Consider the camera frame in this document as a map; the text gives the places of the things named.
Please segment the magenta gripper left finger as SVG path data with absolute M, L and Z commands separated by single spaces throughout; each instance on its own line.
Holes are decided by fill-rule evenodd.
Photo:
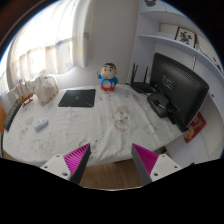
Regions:
M 90 144 L 86 144 L 66 155 L 56 154 L 41 168 L 72 183 L 79 184 L 90 155 Z

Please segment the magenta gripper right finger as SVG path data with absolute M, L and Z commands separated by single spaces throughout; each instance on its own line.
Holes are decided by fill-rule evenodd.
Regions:
M 131 154 L 143 185 L 181 170 L 166 154 L 157 155 L 137 144 L 132 144 Z

